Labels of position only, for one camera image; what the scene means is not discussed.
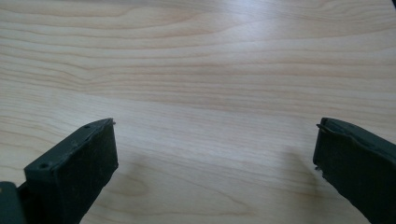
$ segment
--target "wood grain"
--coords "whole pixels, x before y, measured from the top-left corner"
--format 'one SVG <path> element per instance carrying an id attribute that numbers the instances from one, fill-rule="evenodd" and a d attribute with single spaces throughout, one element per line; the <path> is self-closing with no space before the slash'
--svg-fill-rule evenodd
<path id="1" fill-rule="evenodd" d="M 396 142 L 389 0 L 0 1 L 0 176 L 112 117 L 82 223 L 368 223 L 314 171 L 321 117 Z"/>

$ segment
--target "small hole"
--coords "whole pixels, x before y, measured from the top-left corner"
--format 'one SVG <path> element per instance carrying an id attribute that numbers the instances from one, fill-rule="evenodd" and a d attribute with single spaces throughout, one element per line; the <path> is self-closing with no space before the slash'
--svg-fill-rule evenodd
<path id="1" fill-rule="evenodd" d="M 40 168 L 40 169 L 46 169 L 47 167 L 49 167 L 49 165 L 46 164 L 46 163 L 41 163 L 41 164 L 38 166 L 38 168 Z"/>

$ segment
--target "textured black surface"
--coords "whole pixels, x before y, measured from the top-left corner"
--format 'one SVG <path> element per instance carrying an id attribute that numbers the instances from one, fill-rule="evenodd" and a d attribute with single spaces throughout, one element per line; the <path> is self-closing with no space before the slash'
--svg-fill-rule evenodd
<path id="1" fill-rule="evenodd" d="M 15 184 L 0 182 L 0 224 L 25 224 Z"/>
<path id="2" fill-rule="evenodd" d="M 314 164 L 372 223 L 396 223 L 396 146 L 362 128 L 322 119 Z"/>
<path id="3" fill-rule="evenodd" d="M 79 128 L 25 167 L 43 204 L 43 223 L 79 223 L 118 168 L 112 119 Z"/>

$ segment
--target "black plastic object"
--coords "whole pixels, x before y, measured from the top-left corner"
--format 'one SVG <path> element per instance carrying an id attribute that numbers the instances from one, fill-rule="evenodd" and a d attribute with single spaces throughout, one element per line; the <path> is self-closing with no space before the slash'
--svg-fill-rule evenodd
<path id="1" fill-rule="evenodd" d="M 2 201 L 12 197 L 8 200 L 15 202 L 16 212 L 0 213 L 0 223 L 79 223 L 117 168 L 113 119 L 84 125 L 25 167 L 26 182 L 18 187 L 19 202 L 12 187 L 7 189 L 11 194 L 3 195 L 2 190 L 0 209 L 7 207 Z M 8 220 L 10 215 L 19 216 L 18 204 L 26 222 Z"/>
<path id="2" fill-rule="evenodd" d="M 362 128 L 323 118 L 314 164 L 371 223 L 396 223 L 396 146 Z"/>

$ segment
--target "light wood surface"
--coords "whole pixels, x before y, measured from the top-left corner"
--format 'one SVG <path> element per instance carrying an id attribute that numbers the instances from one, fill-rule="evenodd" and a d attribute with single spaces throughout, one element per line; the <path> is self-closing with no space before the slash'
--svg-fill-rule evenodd
<path id="1" fill-rule="evenodd" d="M 0 1 L 0 178 L 114 118 L 81 223 L 368 223 L 312 163 L 322 117 L 396 142 L 390 0 Z"/>

